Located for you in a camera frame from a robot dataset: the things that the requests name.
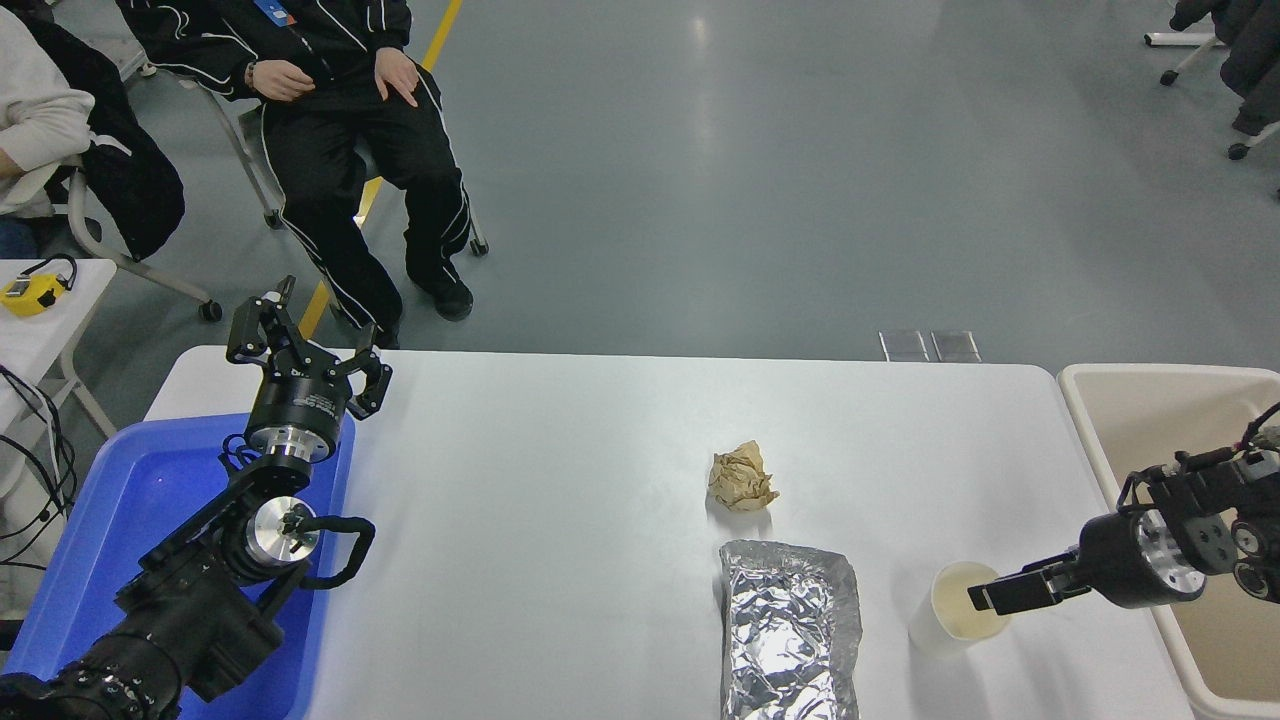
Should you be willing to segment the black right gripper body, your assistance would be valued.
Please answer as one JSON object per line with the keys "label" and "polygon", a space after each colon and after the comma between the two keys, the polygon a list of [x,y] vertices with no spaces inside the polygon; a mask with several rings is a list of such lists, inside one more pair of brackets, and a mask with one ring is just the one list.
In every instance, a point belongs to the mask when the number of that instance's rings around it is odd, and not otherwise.
{"label": "black right gripper body", "polygon": [[1107,514],[1085,523],[1079,538],[1078,577],[1121,609],[1167,602],[1167,587],[1143,555],[1135,512]]}

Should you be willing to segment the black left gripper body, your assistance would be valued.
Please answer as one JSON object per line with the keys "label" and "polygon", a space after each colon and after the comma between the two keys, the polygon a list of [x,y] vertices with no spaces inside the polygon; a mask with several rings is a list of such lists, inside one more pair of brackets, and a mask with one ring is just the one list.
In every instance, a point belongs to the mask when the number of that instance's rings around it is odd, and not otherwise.
{"label": "black left gripper body", "polygon": [[324,375],[278,375],[266,372],[256,393],[244,436],[252,443],[270,428],[293,427],[306,430],[325,443],[335,443],[340,437],[340,424],[346,415],[352,388],[344,377],[329,382]]}

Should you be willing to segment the person's right hand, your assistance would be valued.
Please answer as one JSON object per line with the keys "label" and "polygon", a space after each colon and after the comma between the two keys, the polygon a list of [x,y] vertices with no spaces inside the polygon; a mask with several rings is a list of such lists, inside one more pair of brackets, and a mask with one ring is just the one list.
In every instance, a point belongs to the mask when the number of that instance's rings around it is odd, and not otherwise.
{"label": "person's right hand", "polygon": [[247,67],[244,82],[256,95],[278,102],[293,102],[316,86],[296,64],[285,60],[260,60]]}

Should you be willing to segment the person's left hand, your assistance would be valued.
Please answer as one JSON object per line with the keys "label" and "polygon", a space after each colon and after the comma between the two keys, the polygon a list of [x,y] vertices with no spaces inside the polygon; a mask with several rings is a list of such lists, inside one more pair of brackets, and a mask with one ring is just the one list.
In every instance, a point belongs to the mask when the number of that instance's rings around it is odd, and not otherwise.
{"label": "person's left hand", "polygon": [[410,108],[417,108],[415,97],[421,81],[419,65],[397,47],[380,47],[374,53],[372,77],[380,100],[399,97]]}

